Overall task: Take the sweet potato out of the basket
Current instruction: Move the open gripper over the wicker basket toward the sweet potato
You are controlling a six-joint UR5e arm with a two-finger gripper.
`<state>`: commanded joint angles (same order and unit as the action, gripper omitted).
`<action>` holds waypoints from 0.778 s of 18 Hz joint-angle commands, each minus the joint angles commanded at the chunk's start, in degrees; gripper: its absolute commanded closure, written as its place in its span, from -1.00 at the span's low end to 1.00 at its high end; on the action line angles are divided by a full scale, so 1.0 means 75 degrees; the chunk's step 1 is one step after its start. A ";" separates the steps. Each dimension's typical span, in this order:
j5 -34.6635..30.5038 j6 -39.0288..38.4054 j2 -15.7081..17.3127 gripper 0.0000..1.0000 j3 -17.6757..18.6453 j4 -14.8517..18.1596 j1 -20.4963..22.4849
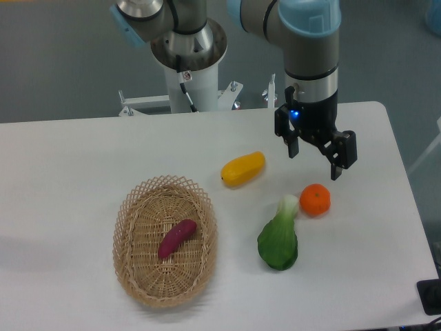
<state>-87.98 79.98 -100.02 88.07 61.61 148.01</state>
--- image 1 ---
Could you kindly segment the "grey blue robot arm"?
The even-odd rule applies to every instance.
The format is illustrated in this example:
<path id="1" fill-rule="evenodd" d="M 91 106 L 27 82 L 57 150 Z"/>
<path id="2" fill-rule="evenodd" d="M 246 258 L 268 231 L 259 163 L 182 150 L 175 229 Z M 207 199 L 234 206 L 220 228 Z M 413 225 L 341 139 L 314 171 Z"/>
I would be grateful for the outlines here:
<path id="1" fill-rule="evenodd" d="M 338 102 L 338 1 L 228 1 L 245 32 L 283 53 L 285 101 L 274 131 L 290 157 L 299 141 L 316 146 L 331 165 L 331 179 L 357 160 L 356 134 L 336 128 Z M 110 12 L 134 45 L 149 44 L 167 76 L 172 112 L 218 109 L 216 71 L 227 50 L 223 28 L 207 14 L 206 1 L 115 1 Z"/>

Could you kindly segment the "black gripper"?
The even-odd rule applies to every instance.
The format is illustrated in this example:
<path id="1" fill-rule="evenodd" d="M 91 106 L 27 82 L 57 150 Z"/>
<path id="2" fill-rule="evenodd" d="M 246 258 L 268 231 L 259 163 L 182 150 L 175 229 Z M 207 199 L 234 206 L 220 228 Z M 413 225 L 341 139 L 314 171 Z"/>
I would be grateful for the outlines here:
<path id="1" fill-rule="evenodd" d="M 332 181 L 358 159 L 356 133 L 336 127 L 337 99 L 334 93 L 323 101 L 303 103 L 286 92 L 285 103 L 274 113 L 274 132 L 288 147 L 289 158 L 298 154 L 299 139 L 317 147 L 331 164 Z"/>

